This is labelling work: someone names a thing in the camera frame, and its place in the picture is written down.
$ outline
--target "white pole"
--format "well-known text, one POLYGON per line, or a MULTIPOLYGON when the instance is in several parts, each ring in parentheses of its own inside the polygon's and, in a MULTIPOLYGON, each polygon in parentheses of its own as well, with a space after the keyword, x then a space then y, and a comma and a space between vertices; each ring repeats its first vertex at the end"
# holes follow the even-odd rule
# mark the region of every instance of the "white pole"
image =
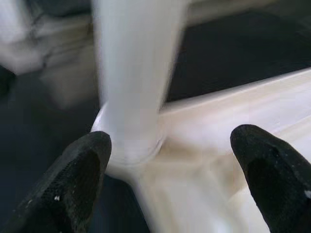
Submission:
POLYGON ((110 134, 110 165, 142 164, 161 146, 158 111, 173 68, 185 6, 181 0, 94 2, 105 104, 92 130, 110 134))

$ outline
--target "black surface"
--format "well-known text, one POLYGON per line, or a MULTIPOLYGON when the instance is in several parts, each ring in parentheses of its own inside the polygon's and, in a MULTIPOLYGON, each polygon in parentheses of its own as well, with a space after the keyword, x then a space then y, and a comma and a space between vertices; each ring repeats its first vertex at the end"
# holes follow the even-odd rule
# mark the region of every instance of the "black surface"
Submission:
POLYGON ((311 165, 287 142, 254 125, 231 134, 250 192, 272 233, 311 229, 311 165))
POLYGON ((256 11, 187 28, 166 101, 310 67, 311 39, 303 31, 295 22, 256 11))

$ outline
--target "blurry background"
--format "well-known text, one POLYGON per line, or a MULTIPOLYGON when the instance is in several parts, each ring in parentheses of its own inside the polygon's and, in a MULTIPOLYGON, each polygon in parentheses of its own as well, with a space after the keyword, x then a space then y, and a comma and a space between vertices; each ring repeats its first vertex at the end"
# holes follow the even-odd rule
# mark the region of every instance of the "blurry background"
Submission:
MULTIPOLYGON (((0 6, 0 64, 16 73, 0 99, 3 224, 63 149, 90 131, 100 104, 88 0, 0 6)), ((307 0, 193 3, 166 102, 310 67, 310 12, 307 0)), ((108 176, 91 228, 103 231, 149 231, 130 186, 108 176)))

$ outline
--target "white plastic pipe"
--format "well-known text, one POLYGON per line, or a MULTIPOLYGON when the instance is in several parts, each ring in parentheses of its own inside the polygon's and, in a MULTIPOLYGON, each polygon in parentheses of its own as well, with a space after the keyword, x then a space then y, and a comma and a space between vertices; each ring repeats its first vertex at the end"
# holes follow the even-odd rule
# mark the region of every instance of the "white plastic pipe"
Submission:
POLYGON ((158 111, 173 68, 185 3, 94 2, 100 93, 105 104, 92 130, 110 134, 110 165, 139 165, 161 146, 158 111))

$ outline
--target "dark floor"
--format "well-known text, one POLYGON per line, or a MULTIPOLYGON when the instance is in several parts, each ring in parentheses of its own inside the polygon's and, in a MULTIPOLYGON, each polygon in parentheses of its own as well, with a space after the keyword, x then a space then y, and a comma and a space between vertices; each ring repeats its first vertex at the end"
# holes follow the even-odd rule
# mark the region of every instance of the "dark floor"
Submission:
MULTIPOLYGON (((301 26, 258 12, 188 28, 167 101, 309 67, 310 41, 301 26)), ((0 224, 63 149, 90 131, 99 110, 97 95, 60 108, 41 76, 18 77, 0 100, 0 224)), ((91 227, 103 231, 149 231, 130 187, 109 177, 91 227)))

